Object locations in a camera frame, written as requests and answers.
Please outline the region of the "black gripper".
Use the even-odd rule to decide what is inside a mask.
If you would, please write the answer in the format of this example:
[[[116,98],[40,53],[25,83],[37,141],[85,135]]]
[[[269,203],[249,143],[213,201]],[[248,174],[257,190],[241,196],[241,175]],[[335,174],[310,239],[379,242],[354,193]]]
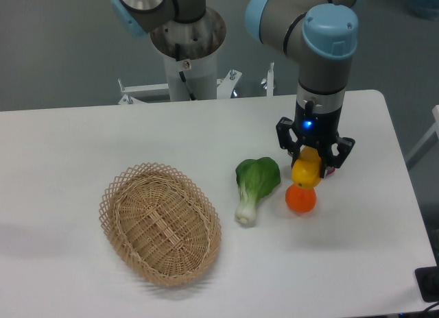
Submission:
[[[287,150],[292,158],[299,157],[303,145],[318,149],[320,177],[325,178],[327,169],[339,169],[343,165],[355,146],[355,140],[338,136],[342,108],[325,114],[317,114],[314,110],[307,114],[305,107],[297,101],[294,121],[282,117],[276,124],[276,133],[280,148]],[[334,143],[337,155],[332,151]]]

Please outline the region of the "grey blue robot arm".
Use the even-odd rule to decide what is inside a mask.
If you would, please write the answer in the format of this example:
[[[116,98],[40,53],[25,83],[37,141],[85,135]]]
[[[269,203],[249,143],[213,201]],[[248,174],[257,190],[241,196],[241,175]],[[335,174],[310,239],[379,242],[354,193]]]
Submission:
[[[279,145],[298,170],[300,152],[317,151],[321,178],[339,169],[354,147],[338,123],[357,48],[361,0],[250,0],[248,33],[299,65],[293,119],[276,126]],[[133,35],[148,34],[167,65],[174,101],[217,98],[216,53],[226,26],[206,0],[111,0],[115,14]]]

